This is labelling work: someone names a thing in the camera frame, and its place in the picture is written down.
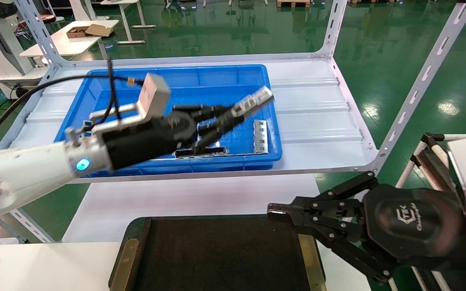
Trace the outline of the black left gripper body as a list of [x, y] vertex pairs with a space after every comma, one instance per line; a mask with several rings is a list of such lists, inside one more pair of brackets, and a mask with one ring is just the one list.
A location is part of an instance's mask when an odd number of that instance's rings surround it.
[[197, 124], [183, 111], [168, 116], [151, 118], [142, 124], [103, 133], [111, 170], [172, 154], [196, 142]]

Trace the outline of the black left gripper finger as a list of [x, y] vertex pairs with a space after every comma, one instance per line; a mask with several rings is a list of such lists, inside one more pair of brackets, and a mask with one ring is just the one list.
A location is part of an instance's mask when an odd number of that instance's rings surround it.
[[221, 115], [204, 131], [199, 131], [200, 140], [195, 143], [195, 154], [202, 153], [206, 147], [229, 133], [245, 120], [244, 116]]
[[195, 122], [205, 121], [209, 118], [217, 118], [222, 114], [231, 111], [231, 109], [233, 109], [233, 105], [172, 105], [172, 112], [186, 112]]

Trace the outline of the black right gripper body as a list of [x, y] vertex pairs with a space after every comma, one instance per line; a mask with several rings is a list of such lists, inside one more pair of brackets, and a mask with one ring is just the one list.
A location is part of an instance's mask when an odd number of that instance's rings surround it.
[[466, 271], [466, 216], [455, 194], [381, 184], [363, 204], [369, 238], [399, 264]]

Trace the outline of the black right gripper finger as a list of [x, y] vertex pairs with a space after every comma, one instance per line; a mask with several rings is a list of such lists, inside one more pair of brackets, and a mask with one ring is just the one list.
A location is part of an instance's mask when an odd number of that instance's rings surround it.
[[297, 196], [291, 203], [270, 203], [268, 215], [320, 214], [325, 211], [348, 211], [361, 209], [363, 203], [355, 195], [378, 186], [378, 180], [372, 171], [361, 173], [315, 197]]
[[367, 278], [374, 280], [374, 282], [379, 284], [388, 283], [391, 270], [385, 268], [383, 263], [379, 263], [368, 253], [348, 241], [347, 228], [341, 227], [341, 223], [336, 219], [308, 213], [269, 213], [267, 218], [272, 221], [290, 224], [298, 234], [312, 236]]

